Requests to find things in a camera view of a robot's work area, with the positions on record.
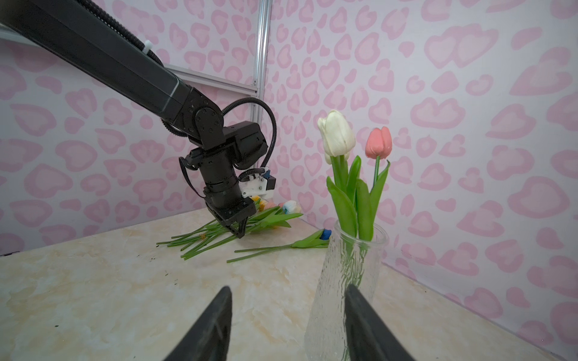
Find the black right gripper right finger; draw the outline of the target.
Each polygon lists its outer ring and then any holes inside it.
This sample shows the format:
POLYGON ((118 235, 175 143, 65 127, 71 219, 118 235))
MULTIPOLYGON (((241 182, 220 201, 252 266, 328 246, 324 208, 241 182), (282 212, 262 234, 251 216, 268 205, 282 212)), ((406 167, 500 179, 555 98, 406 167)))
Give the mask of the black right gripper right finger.
POLYGON ((345 294, 346 339, 351 361, 414 361, 355 285, 345 294))

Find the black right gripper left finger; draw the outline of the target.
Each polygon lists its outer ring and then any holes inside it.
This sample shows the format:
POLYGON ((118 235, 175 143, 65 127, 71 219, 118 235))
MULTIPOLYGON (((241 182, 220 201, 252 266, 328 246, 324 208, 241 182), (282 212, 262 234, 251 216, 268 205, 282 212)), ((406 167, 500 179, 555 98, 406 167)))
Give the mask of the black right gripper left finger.
POLYGON ((230 346, 233 297, 230 287, 220 289, 165 361, 225 361, 230 346))

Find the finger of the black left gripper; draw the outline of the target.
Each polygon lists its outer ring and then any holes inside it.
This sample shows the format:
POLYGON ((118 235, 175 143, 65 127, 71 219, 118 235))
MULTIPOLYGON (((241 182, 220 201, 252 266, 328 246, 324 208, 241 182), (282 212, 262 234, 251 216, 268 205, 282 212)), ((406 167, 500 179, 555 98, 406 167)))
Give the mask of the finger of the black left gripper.
POLYGON ((233 236, 241 239, 245 236, 248 225, 248 218, 242 218, 237 221, 233 221, 227 229, 231 232, 233 236))

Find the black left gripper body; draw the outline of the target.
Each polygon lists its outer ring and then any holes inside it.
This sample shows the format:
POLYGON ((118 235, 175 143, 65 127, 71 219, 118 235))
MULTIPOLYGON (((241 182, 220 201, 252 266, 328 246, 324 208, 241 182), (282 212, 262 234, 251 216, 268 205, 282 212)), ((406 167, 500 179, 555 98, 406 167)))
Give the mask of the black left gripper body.
POLYGON ((205 174, 205 200, 223 226, 241 224, 256 214, 254 201, 244 195, 235 172, 205 174))

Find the clear glass vase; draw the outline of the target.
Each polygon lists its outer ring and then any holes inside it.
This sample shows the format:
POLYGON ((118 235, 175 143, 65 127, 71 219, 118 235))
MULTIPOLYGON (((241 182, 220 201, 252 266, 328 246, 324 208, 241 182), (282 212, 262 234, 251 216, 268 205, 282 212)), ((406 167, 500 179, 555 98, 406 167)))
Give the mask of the clear glass vase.
POLYGON ((335 225, 329 238, 322 272, 304 336, 308 360, 349 360, 346 341, 346 289, 354 285, 371 301, 389 236, 379 225, 364 241, 335 225))

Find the pink tulip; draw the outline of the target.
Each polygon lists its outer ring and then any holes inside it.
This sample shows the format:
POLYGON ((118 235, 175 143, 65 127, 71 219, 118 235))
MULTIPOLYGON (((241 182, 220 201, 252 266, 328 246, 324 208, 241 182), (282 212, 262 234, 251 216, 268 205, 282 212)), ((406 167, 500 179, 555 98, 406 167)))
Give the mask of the pink tulip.
POLYGON ((382 192, 391 165, 388 157, 393 148, 391 132, 387 126, 374 129, 367 140, 365 154, 375 160, 373 187, 370 191, 370 222, 373 224, 379 207, 382 192))

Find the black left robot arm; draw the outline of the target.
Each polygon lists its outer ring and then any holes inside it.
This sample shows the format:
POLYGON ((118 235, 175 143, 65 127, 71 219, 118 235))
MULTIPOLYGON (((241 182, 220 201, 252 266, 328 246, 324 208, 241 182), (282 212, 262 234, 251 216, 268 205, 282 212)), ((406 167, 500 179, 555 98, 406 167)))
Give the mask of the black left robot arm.
POLYGON ((170 72, 147 46, 92 1, 3 1, 3 25, 156 114, 194 149, 179 160, 199 171, 200 196, 215 219, 242 237, 257 209, 242 194, 237 171, 266 165, 275 147, 257 123, 226 126, 227 108, 170 72))

